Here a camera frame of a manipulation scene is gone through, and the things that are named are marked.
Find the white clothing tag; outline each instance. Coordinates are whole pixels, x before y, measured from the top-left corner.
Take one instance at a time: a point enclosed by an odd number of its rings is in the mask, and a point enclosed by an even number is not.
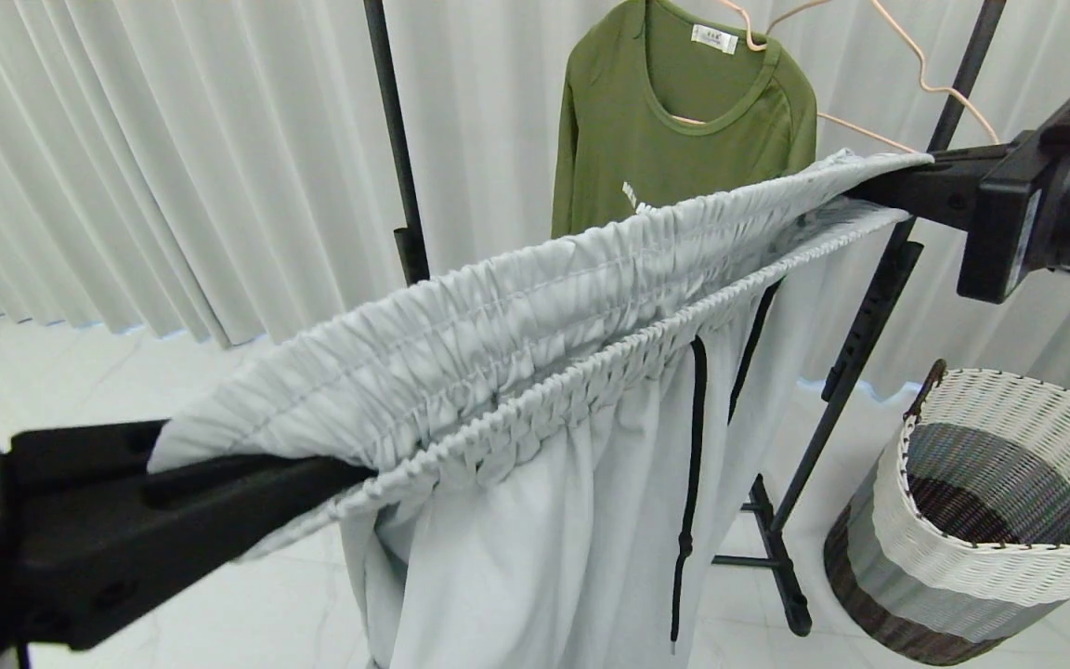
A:
[[[732,55],[737,49],[737,35],[721,32],[705,25],[692,26],[692,42],[707,44],[718,51]]]

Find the green long-sleeve shirt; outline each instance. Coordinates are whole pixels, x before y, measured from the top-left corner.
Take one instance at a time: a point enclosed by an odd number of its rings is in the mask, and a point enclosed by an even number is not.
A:
[[[628,0],[594,26],[568,57],[552,237],[814,161],[811,85],[777,41],[745,39],[666,0]]]

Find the curtain fold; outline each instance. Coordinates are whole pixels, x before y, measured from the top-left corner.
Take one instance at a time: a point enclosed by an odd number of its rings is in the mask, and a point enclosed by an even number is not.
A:
[[[763,30],[798,0],[746,0]],[[386,3],[433,272],[547,239],[564,65],[613,0]],[[679,0],[724,25],[716,0]],[[950,83],[981,0],[884,0]],[[820,108],[922,147],[944,97],[867,0],[773,33]],[[1070,3],[1007,3],[973,101],[1003,139],[1070,95]],[[965,115],[953,147],[983,145]],[[821,123],[819,155],[884,145]],[[241,343],[402,285],[402,226],[363,6],[354,0],[0,3],[0,314]],[[881,394],[945,356],[1070,386],[1070,278],[1005,305],[954,295],[964,235],[926,244],[866,378]],[[838,259],[806,376],[823,378],[881,240]]]

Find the round neckline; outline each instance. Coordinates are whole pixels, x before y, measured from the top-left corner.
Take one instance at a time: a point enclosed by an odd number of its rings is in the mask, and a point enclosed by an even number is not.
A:
[[[687,22],[691,22],[691,25],[704,25],[714,27],[714,29],[721,30],[722,32],[735,34],[740,42],[740,46],[746,44],[746,31],[725,25],[714,25],[714,22],[704,20],[704,18],[692,16],[691,13],[688,13],[683,7],[668,3],[666,0],[646,0],[646,3],[640,3],[641,13],[640,16],[638,16],[638,30],[636,39],[638,45],[640,46],[640,49],[638,49],[638,64],[640,66],[638,69],[640,69],[640,74],[642,76],[642,92],[643,96],[646,98],[646,105],[651,106],[651,111],[654,111],[654,115],[658,117],[658,120],[663,125],[670,127],[671,131],[681,133],[681,135],[713,135],[714,132],[724,131],[725,127],[730,126],[731,123],[743,117],[743,115],[746,113],[752,105],[754,105],[756,98],[761,96],[762,92],[764,92],[765,88],[767,88],[767,85],[770,83],[770,79],[774,76],[774,69],[776,69],[776,65],[778,64],[778,57],[780,57],[780,52],[782,50],[781,45],[776,39],[755,32],[755,42],[760,39],[764,39],[765,51],[762,51],[764,58],[762,59],[762,66],[759,67],[759,73],[756,73],[754,83],[750,86],[746,94],[740,96],[738,101],[734,103],[734,106],[725,110],[724,113],[709,120],[709,122],[681,122],[681,120],[672,117],[671,111],[668,111],[667,108],[663,107],[663,103],[658,100],[658,95],[655,94],[655,89],[651,85],[651,63],[648,62],[648,54],[646,54],[646,51],[648,51],[648,49],[646,49],[646,7],[648,7],[648,3],[661,5],[662,9],[671,12],[676,17],[683,18],[683,20]]]

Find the laundry basket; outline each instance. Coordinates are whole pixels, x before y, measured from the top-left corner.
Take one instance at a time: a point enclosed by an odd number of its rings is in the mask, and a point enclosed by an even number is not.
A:
[[[824,567],[863,630],[927,665],[1052,612],[1070,597],[1070,391],[938,361]]]

